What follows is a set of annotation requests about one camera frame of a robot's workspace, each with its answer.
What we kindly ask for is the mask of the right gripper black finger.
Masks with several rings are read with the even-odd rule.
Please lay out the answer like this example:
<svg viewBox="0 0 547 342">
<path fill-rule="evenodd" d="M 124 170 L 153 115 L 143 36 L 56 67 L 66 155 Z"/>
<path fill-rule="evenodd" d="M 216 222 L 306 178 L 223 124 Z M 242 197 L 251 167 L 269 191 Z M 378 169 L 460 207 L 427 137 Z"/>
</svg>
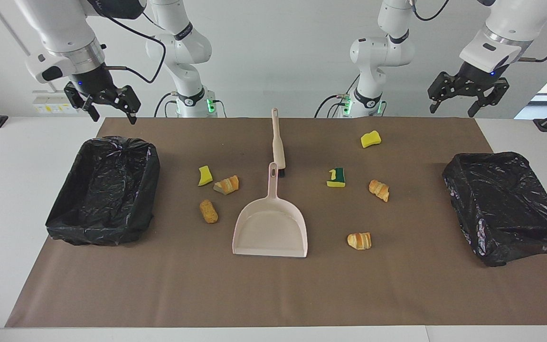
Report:
<svg viewBox="0 0 547 342">
<path fill-rule="evenodd" d="M 66 86 L 64 87 L 64 93 L 74 109 L 86 112 L 94 121 L 94 123 L 98 122 L 98 120 L 100 119 L 100 115 L 93 105 L 93 98 L 91 95 L 89 95 L 87 99 L 83 99 L 80 95 L 80 92 L 78 91 L 78 89 L 76 89 L 75 85 L 72 82 L 68 82 L 66 84 Z"/>
<path fill-rule="evenodd" d="M 123 111 L 131 125 L 136 123 L 137 117 L 135 115 L 141 107 L 141 102 L 130 85 L 115 89 L 112 106 Z"/>
</svg>

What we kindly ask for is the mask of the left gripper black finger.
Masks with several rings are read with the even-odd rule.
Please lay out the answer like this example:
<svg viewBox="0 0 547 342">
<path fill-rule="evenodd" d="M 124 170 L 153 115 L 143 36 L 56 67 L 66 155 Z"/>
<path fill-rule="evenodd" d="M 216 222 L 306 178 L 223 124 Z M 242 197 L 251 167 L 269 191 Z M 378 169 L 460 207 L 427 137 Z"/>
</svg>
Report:
<svg viewBox="0 0 547 342">
<path fill-rule="evenodd" d="M 483 86 L 476 84 L 469 84 L 468 94 L 475 96 L 477 100 L 473 102 L 467 111 L 468 116 L 474 117 L 482 107 L 497 105 L 508 89 L 508 81 L 495 81 L 490 89 L 484 89 Z"/>
<path fill-rule="evenodd" d="M 457 76 L 452 76 L 447 72 L 440 72 L 432 84 L 428 87 L 428 97 L 432 101 L 429 106 L 431 114 L 436 113 L 440 104 L 455 97 Z"/>
</svg>

